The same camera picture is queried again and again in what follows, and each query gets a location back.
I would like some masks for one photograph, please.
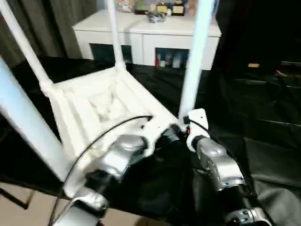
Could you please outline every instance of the wire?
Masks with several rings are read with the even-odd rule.
[[[242,173],[242,175],[243,175],[243,177],[244,177],[244,179],[245,179],[245,181],[246,181],[246,184],[247,184],[247,186],[248,186],[248,188],[249,188],[249,191],[251,192],[251,195],[256,194],[256,193],[253,191],[253,188],[252,188],[252,186],[251,186],[251,182],[250,182],[250,180],[249,180],[249,178],[248,178],[246,172],[244,171],[244,168],[242,167],[242,165],[240,164],[240,162],[238,161],[238,159],[235,157],[234,153],[233,153],[232,151],[230,151],[230,149],[228,149],[228,148],[226,147],[226,145],[223,144],[223,142],[222,142],[219,138],[217,138],[216,136],[214,136],[207,128],[205,128],[204,126],[202,126],[201,124],[199,124],[198,122],[196,122],[196,121],[194,121],[194,120],[190,120],[190,121],[191,121],[192,123],[196,124],[197,126],[199,126],[200,128],[202,128],[203,130],[205,130],[205,131],[210,135],[210,137],[212,138],[212,140],[214,140],[215,142],[219,143],[221,146],[223,146],[223,147],[227,150],[227,152],[228,152],[228,154],[231,156],[231,158],[233,158],[233,159],[236,161],[236,163],[238,164],[238,167],[239,167],[240,170],[241,170],[241,173]]]
[[[53,225],[53,219],[54,219],[54,215],[55,215],[55,211],[56,211],[56,208],[59,204],[59,201],[63,198],[63,188],[66,184],[66,182],[68,181],[70,175],[72,174],[75,166],[77,165],[77,163],[79,162],[79,160],[90,150],[90,148],[99,140],[101,139],[103,136],[105,136],[107,133],[109,133],[110,131],[112,131],[113,129],[129,122],[129,121],[132,121],[132,120],[136,120],[136,119],[142,119],[142,118],[147,118],[148,120],[152,118],[152,116],[149,116],[149,115],[142,115],[142,116],[136,116],[136,117],[133,117],[133,118],[130,118],[130,119],[127,119],[127,120],[124,120],[120,123],[118,123],[117,125],[111,127],[110,129],[106,130],[105,132],[103,132],[101,135],[99,135],[97,138],[95,138],[86,148],[85,150],[77,157],[77,159],[75,160],[75,162],[72,164],[67,176],[66,176],[66,179],[65,181],[63,182],[63,185],[60,189],[60,193],[59,195],[57,196],[56,200],[55,200],[55,204],[52,208],[52,211],[51,211],[51,215],[50,215],[50,218],[49,218],[49,222],[48,222],[48,226],[52,226]]]

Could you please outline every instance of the black tablecloth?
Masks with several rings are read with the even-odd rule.
[[[41,61],[54,82],[112,66],[82,59]],[[128,65],[128,70],[177,115],[183,69]],[[58,136],[49,100],[28,64],[18,65],[13,73]],[[211,132],[236,154],[261,204],[279,226],[301,225],[300,81],[204,71],[196,103],[206,109]],[[0,130],[0,181],[56,195],[60,181],[4,118]],[[169,144],[130,170],[111,205],[174,224],[219,225],[219,200],[207,178],[193,168],[194,162],[184,143]]]

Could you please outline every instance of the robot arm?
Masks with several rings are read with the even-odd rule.
[[[223,205],[226,224],[272,226],[257,199],[249,194],[237,162],[227,154],[223,146],[209,138],[205,111],[193,110],[186,120],[190,121],[187,147],[197,154],[201,167],[209,172]],[[54,225],[79,226],[83,222],[87,226],[97,225],[128,167],[150,156],[154,152],[157,139],[169,126],[165,120],[154,118],[142,130],[119,136],[106,154],[96,159],[96,170],[87,174],[85,186]]]
[[[223,206],[226,225],[272,226],[272,222],[260,208],[257,199],[250,195],[248,185],[236,160],[197,125],[203,125],[206,129],[208,125],[207,122],[203,122],[204,119],[206,119],[206,114],[203,109],[189,113],[186,118],[190,121],[187,146],[191,151],[196,152],[201,167],[209,172],[209,177]]]
[[[170,127],[164,117],[153,117],[143,129],[119,136],[106,153],[93,161],[95,169],[54,221],[54,226],[96,226],[114,196],[127,169],[153,154],[155,143]]]

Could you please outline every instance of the curtain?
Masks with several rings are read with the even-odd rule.
[[[7,0],[38,56],[81,58],[72,26],[97,10],[96,0]],[[25,60],[0,16],[0,54],[9,67]]]

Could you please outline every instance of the floor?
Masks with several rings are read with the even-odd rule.
[[[0,226],[46,226],[53,206],[54,197],[30,189],[0,183],[0,187],[23,202],[32,196],[27,210],[0,196]],[[66,201],[61,202],[59,210]],[[103,219],[105,226],[167,226],[164,222],[155,221],[138,215],[109,209]]]

